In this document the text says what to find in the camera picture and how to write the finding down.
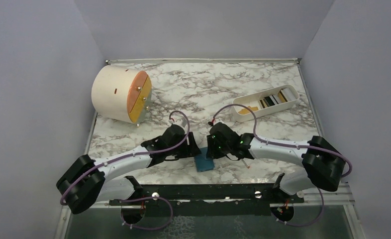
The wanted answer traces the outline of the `blue card holder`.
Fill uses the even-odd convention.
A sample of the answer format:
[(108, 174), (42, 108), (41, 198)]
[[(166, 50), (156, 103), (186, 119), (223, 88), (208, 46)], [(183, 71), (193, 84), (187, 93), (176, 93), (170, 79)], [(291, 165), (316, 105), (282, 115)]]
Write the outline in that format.
[(215, 165), (214, 161), (207, 157), (207, 147), (200, 149), (201, 153), (194, 157), (195, 167), (197, 172), (206, 172), (213, 170)]

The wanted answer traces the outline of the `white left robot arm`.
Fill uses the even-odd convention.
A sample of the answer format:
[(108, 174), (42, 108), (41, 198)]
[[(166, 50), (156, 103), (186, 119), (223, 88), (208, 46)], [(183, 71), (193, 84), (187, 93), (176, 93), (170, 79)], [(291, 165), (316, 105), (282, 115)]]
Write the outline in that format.
[(173, 124), (162, 135), (144, 141), (128, 152), (98, 159), (82, 155), (56, 183), (62, 195), (61, 204), (68, 206), (72, 214), (80, 214), (98, 201), (123, 198), (128, 204), (136, 204), (141, 198), (141, 191), (135, 180), (127, 177), (121, 181), (118, 193), (108, 190), (105, 183), (134, 170), (160, 164), (167, 157), (174, 161), (200, 153), (194, 134)]

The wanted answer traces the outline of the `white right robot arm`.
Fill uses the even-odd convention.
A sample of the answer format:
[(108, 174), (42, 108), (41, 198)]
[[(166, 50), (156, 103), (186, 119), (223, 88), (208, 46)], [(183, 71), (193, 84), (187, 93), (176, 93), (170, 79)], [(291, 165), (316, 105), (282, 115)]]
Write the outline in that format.
[(207, 139), (207, 157), (218, 159), (230, 155), (241, 159), (273, 159), (295, 164), (300, 170), (282, 173), (272, 187), (272, 197), (285, 202), (297, 192), (318, 188), (335, 192), (339, 187), (345, 160), (321, 136), (307, 141), (270, 141), (254, 133), (237, 134), (226, 124), (213, 124)]

